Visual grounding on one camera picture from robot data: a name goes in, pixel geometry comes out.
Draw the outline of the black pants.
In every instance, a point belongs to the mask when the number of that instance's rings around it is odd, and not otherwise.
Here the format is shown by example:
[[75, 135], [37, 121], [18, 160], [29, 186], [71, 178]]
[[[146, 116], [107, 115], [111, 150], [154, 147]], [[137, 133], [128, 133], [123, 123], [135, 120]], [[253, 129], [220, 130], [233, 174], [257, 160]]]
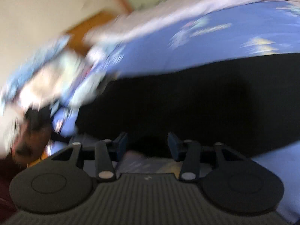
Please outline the black pants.
[[214, 62], [178, 72], [121, 78], [79, 109], [78, 132], [169, 156], [169, 133], [217, 142], [252, 157], [299, 140], [299, 54]]

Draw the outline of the floral pillow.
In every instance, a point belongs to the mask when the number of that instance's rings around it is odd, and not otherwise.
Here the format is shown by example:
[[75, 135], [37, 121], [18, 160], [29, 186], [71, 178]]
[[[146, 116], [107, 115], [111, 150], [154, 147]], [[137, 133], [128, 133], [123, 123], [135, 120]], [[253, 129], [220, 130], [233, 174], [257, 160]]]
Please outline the floral pillow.
[[79, 107], [92, 101], [107, 71], [67, 47], [69, 35], [38, 49], [1, 89], [1, 158], [12, 150], [29, 109], [49, 107], [58, 133], [75, 131]]

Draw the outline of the wooden headboard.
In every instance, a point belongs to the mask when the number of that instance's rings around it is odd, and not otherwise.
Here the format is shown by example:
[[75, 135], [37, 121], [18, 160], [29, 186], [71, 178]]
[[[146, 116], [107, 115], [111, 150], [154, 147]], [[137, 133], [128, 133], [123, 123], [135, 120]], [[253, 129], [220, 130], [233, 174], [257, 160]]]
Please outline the wooden headboard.
[[78, 54], [86, 56], [92, 46], [91, 43], [86, 42], [86, 35], [95, 29], [103, 27], [108, 22], [116, 19], [116, 17], [116, 13], [102, 10], [67, 29], [65, 34], [70, 36], [67, 48], [74, 50]]

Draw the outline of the blue patterned bed cover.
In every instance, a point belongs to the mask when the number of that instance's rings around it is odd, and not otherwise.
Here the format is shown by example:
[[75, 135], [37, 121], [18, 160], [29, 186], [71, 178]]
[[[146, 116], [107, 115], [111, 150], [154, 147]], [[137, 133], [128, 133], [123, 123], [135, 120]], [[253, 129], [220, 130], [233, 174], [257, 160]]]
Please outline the blue patterned bed cover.
[[[121, 78], [161, 75], [214, 62], [299, 54], [299, 8], [286, 1], [237, 6], [177, 22], [131, 42], [113, 43], [98, 66]], [[278, 175], [285, 193], [278, 212], [299, 221], [299, 140], [252, 158]]]

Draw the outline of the light pink quilt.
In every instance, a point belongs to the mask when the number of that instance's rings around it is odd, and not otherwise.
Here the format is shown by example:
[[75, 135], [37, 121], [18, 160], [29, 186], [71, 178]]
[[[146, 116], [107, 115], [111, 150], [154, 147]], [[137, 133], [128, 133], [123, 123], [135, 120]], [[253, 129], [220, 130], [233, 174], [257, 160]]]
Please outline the light pink quilt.
[[131, 41], [181, 20], [264, 1], [277, 0], [167, 0], [149, 9], [134, 11], [129, 15], [119, 15], [103, 27], [88, 33], [85, 41], [92, 45], [100, 42]]

